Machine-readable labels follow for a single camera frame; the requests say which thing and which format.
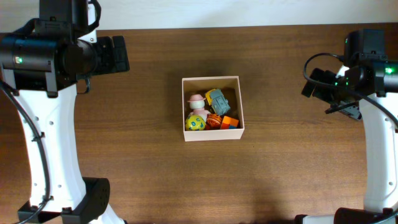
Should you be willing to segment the yellow ball with blue letters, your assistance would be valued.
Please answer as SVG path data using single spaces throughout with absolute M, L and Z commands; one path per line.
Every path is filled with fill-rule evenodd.
M 185 120 L 186 131 L 202 131 L 205 126 L 206 123 L 200 115 L 193 114 Z

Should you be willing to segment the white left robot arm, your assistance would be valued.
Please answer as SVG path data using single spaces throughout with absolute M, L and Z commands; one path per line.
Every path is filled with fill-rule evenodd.
M 129 70 L 123 36 L 85 40 L 83 22 L 31 19 L 1 41 L 1 90 L 16 107 L 27 146 L 32 188 L 20 223 L 122 223 L 106 178 L 83 177 L 74 113 L 80 80 Z

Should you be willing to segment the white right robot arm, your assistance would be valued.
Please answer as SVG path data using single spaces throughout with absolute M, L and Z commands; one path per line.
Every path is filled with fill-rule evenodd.
M 297 215 L 295 223 L 397 223 L 397 62 L 345 61 L 338 73 L 314 69 L 302 90 L 330 104 L 327 113 L 357 108 L 366 137 L 367 187 L 362 209 Z

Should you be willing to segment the multicoloured puzzle cube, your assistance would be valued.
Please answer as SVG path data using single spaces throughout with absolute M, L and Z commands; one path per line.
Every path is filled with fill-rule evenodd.
M 224 116 L 221 122 L 220 129 L 237 129 L 239 126 L 239 120 Z

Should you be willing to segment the orange ribbed plastic toy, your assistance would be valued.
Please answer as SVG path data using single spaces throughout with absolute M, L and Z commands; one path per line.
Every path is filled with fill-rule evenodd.
M 222 117 L 217 114 L 209 114 L 206 119 L 206 130 L 220 129 L 222 124 Z

